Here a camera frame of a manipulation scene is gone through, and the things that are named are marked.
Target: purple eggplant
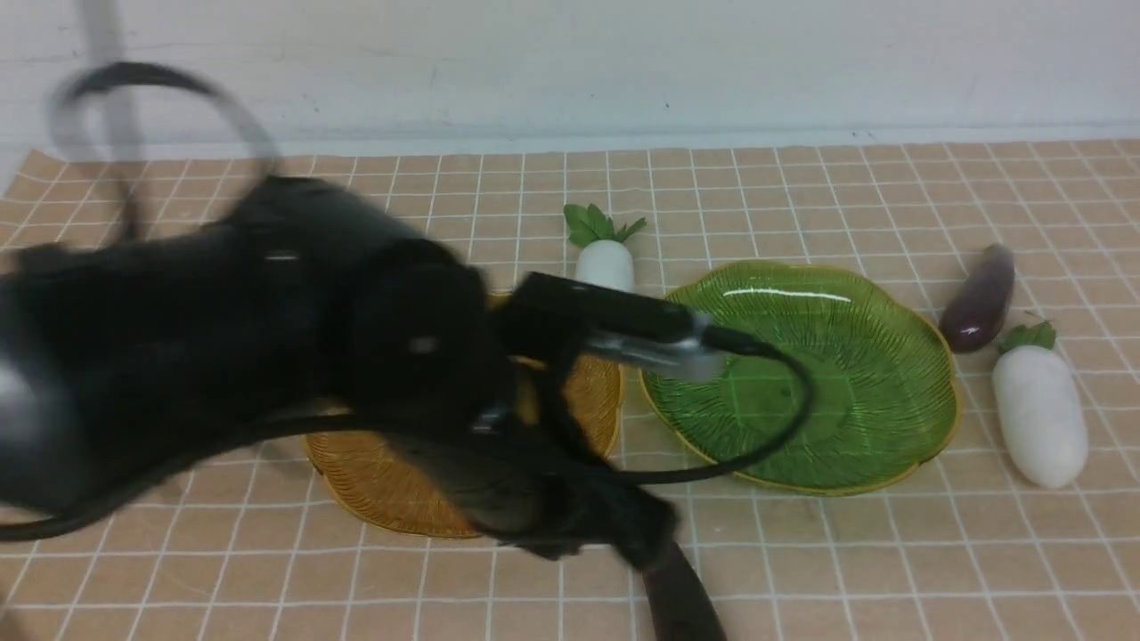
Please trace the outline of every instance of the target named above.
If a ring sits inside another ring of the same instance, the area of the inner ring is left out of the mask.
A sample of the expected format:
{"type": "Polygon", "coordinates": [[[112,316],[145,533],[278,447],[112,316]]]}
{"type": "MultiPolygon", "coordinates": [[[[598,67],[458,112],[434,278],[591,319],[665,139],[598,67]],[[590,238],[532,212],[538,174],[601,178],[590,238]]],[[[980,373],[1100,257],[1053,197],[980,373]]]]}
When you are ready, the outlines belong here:
{"type": "Polygon", "coordinates": [[[997,338],[1013,300],[1013,252],[1009,248],[994,243],[982,252],[938,322],[951,351],[978,351],[997,338]]]}

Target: green plate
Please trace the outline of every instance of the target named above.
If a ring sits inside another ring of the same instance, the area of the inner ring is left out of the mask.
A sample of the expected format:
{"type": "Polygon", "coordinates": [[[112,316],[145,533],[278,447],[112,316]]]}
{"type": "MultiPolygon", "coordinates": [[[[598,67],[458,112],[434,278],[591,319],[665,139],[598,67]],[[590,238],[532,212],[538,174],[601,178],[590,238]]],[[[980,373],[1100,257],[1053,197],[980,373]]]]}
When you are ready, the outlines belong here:
{"type": "MultiPolygon", "coordinates": [[[[858,274],[743,261],[666,298],[775,344],[814,375],[813,417],[788,448],[740,476],[815,495],[871,492],[933,459],[958,428],[942,334],[858,274]]],[[[707,384],[644,371],[641,380],[657,414],[710,462],[766,443],[803,396],[784,366],[762,358],[731,357],[707,384]]]]}

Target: radish leaves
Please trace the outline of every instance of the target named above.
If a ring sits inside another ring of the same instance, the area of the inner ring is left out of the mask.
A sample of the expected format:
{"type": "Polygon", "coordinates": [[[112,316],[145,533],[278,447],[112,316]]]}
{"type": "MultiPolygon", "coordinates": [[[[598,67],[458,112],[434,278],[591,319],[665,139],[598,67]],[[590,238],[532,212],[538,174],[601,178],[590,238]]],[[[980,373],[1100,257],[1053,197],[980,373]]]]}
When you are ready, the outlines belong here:
{"type": "Polygon", "coordinates": [[[1005,340],[997,346],[997,354],[1005,354],[1027,344],[1053,349],[1053,346],[1057,344],[1057,330],[1053,328],[1052,323],[1049,320],[1032,327],[1018,325],[1010,330],[1005,340]]]}
{"type": "Polygon", "coordinates": [[[594,241],[625,243],[629,236],[646,225],[645,219],[640,218],[633,225],[622,225],[620,229],[616,229],[613,219],[593,203],[589,206],[567,204],[562,209],[562,214],[570,229],[570,242],[579,248],[585,248],[594,241]]]}

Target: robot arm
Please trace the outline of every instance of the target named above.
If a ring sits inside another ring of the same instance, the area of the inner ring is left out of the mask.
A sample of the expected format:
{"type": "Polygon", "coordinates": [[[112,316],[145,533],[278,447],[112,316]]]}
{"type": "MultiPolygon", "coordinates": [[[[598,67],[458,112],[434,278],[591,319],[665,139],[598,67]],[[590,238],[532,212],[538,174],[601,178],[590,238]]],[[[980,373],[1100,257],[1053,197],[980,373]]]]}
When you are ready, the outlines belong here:
{"type": "Polygon", "coordinates": [[[213,99],[262,144],[266,172],[194,234],[139,238],[124,187],[116,242],[17,254],[0,279],[0,503],[44,518],[0,526],[0,542],[82,528],[230,449],[370,428],[487,536],[547,559],[608,544],[646,582],[682,568],[656,584],[682,593],[654,614],[681,617],[666,624],[678,641],[716,636],[679,632],[686,602],[703,608],[693,617],[716,617],[673,543],[671,505],[643,486],[730,473],[784,446],[814,400],[800,364],[678,305],[554,276],[529,275],[491,310],[478,269],[351,192],[279,176],[255,122],[173,70],[101,67],[67,87],[57,115],[137,84],[213,99]],[[727,354],[773,358],[800,378],[805,400],[738,459],[614,470],[562,396],[581,354],[694,381],[715,378],[727,354]],[[515,412],[522,384],[537,392],[537,425],[515,412]],[[329,399],[350,413],[298,415],[329,399]]]}

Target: orange woven plate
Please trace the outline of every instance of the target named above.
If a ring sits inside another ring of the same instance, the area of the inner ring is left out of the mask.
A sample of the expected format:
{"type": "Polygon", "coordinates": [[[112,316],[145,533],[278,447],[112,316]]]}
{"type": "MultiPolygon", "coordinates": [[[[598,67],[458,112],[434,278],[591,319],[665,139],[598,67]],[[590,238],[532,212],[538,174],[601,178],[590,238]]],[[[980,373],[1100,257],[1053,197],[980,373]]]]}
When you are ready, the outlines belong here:
{"type": "MultiPolygon", "coordinates": [[[[505,297],[495,297],[492,305],[505,297]]],[[[620,367],[592,356],[578,359],[565,395],[595,452],[617,443],[625,384],[620,367]]],[[[537,414],[524,401],[524,416],[537,414]]],[[[399,460],[374,432],[320,432],[306,438],[309,461],[342,508],[393,532],[439,538],[478,534],[414,466],[399,460]]]]}

